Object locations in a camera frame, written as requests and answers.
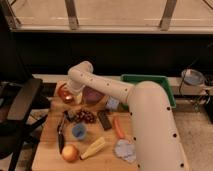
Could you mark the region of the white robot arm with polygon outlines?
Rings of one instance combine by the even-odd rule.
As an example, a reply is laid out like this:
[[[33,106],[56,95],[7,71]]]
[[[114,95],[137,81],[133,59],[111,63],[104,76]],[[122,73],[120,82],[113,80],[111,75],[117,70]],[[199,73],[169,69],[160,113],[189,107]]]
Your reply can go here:
[[[73,94],[89,86],[129,106],[139,171],[189,171],[169,99],[159,84],[97,76],[88,61],[71,67],[68,78]]]

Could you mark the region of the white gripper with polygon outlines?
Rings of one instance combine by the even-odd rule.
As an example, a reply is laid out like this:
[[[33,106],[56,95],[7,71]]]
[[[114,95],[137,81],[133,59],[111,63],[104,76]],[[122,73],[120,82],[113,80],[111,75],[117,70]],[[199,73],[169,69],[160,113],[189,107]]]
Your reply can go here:
[[[71,92],[71,94],[74,96],[75,103],[80,104],[82,102],[82,91],[83,91],[84,86],[73,80],[68,80],[67,88]]]

